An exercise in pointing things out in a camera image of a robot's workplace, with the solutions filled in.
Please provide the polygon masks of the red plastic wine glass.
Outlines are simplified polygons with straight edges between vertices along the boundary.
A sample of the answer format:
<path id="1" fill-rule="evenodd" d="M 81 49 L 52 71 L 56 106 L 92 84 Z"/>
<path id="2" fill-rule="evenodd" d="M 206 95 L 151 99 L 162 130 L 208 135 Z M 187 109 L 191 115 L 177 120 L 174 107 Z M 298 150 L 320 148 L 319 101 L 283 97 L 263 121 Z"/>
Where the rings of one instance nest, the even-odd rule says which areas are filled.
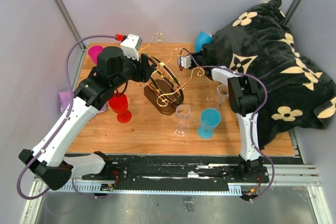
<path id="1" fill-rule="evenodd" d="M 128 110 L 128 98 L 125 94 L 118 92 L 115 93 L 114 96 L 108 101 L 108 104 L 113 112 L 117 114 L 118 122 L 128 123 L 131 120 L 132 114 Z"/>

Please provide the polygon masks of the magenta plastic wine glass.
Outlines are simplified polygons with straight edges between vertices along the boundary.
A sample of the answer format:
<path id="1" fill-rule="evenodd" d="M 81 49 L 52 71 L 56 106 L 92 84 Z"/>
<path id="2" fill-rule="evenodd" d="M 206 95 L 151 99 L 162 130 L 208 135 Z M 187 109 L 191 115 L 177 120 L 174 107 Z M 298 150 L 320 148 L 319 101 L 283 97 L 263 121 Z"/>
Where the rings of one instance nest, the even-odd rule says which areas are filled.
<path id="1" fill-rule="evenodd" d="M 98 62 L 98 55 L 103 51 L 102 46 L 92 46 L 88 50 L 88 55 L 94 64 Z"/>

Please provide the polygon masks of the blue plastic wine glass front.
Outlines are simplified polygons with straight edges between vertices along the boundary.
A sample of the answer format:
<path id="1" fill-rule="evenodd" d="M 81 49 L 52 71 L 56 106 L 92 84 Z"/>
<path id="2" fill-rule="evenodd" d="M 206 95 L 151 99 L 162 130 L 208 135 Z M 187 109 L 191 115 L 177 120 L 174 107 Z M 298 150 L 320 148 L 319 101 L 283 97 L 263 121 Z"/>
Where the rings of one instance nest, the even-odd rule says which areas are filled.
<path id="1" fill-rule="evenodd" d="M 220 113 L 212 108 L 205 109 L 200 116 L 200 126 L 197 129 L 199 137 L 209 139 L 221 122 Z"/>

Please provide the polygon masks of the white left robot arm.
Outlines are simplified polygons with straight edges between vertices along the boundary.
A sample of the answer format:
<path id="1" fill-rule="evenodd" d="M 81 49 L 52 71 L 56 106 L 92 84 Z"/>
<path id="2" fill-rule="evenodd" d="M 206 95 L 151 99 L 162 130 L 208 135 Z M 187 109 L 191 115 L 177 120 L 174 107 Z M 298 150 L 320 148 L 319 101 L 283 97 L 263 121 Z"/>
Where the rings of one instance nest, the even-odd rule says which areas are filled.
<path id="1" fill-rule="evenodd" d="M 95 174 L 100 179 L 112 175 L 112 160 L 102 152 L 66 157 L 65 153 L 82 128 L 128 81 L 147 82 L 154 65 L 146 54 L 140 59 L 126 50 L 109 46 L 98 55 L 97 65 L 73 93 L 73 100 L 54 128 L 32 150 L 24 149 L 19 159 L 50 189 L 58 190 L 75 177 Z"/>

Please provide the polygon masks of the blue plastic wine glass back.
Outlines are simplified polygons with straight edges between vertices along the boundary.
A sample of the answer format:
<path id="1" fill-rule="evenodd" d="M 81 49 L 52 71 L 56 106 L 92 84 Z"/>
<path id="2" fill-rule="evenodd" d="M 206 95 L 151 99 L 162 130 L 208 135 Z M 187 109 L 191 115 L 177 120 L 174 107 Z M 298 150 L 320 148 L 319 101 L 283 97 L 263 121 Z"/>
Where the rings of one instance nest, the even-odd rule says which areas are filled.
<path id="1" fill-rule="evenodd" d="M 196 37 L 195 39 L 195 43 L 194 43 L 194 50 L 195 52 L 199 52 L 202 50 L 202 46 L 204 44 L 209 44 L 212 43 L 213 38 L 211 34 L 208 34 L 204 31 L 201 31 L 199 33 L 199 35 Z"/>

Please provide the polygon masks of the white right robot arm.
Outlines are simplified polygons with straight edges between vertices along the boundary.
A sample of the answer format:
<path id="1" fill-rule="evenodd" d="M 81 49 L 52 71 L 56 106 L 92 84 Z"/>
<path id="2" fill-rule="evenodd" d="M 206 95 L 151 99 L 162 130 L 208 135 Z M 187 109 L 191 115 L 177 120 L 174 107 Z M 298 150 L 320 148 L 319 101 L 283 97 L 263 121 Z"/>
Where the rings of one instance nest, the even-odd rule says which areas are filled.
<path id="1" fill-rule="evenodd" d="M 241 147 L 238 163 L 238 177 L 244 182 L 258 178 L 262 183 L 269 182 L 258 144 L 257 118 L 260 107 L 267 101 L 267 90 L 257 78 L 230 70 L 225 66 L 200 65 L 195 56 L 189 53 L 191 64 L 205 70 L 211 79 L 228 87 L 229 105 L 236 114 L 239 124 Z"/>

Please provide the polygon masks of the clear wine glass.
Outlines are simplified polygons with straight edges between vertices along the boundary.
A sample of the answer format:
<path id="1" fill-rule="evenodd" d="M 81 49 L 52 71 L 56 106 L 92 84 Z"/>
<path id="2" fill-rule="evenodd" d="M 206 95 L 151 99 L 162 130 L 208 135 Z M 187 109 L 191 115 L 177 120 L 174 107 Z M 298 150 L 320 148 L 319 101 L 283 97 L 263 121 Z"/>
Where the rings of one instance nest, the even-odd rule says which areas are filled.
<path id="1" fill-rule="evenodd" d="M 190 108 L 187 105 L 181 104 L 176 108 L 177 125 L 174 128 L 174 133 L 177 136 L 185 136 L 188 133 L 189 116 Z"/>
<path id="2" fill-rule="evenodd" d="M 224 84 L 217 86 L 215 91 L 215 106 L 214 109 L 219 110 L 221 105 L 229 98 L 228 87 Z"/>

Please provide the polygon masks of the blue plastic wine glass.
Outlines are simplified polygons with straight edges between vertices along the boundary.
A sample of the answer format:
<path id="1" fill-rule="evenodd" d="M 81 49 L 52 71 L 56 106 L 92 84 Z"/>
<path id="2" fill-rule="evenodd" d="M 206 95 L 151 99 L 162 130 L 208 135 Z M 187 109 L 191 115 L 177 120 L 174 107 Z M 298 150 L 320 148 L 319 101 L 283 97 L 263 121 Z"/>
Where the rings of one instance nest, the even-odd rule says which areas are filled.
<path id="1" fill-rule="evenodd" d="M 220 113 L 212 108 L 205 109 L 200 116 L 200 126 L 197 129 L 199 137 L 209 139 L 221 122 Z"/>
<path id="2" fill-rule="evenodd" d="M 211 34 L 208 34 L 204 31 L 201 31 L 199 33 L 199 35 L 196 37 L 195 39 L 195 43 L 194 43 L 194 50 L 195 52 L 199 52 L 202 50 L 202 46 L 204 44 L 209 44 L 212 43 L 213 38 Z"/>

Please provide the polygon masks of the clear wine glass front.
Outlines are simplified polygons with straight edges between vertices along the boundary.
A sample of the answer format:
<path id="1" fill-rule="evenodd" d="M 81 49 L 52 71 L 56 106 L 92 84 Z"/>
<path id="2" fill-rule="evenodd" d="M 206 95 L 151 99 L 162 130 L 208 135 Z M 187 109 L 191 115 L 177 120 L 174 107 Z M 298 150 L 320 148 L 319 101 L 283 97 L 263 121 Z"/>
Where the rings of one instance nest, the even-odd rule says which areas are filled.
<path id="1" fill-rule="evenodd" d="M 217 86 L 215 91 L 215 106 L 214 109 L 219 110 L 221 105 L 229 98 L 228 87 L 224 84 Z"/>

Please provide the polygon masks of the clear wine glass back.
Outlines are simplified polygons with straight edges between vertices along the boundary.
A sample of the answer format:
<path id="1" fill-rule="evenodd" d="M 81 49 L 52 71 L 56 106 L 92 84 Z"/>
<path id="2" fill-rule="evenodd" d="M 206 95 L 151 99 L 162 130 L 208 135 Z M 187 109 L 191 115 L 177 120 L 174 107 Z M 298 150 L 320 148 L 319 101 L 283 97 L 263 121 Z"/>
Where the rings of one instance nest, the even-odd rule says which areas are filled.
<path id="1" fill-rule="evenodd" d="M 177 125 L 174 128 L 174 133 L 177 136 L 185 136 L 188 133 L 189 116 L 190 108 L 187 105 L 181 104 L 176 108 Z"/>

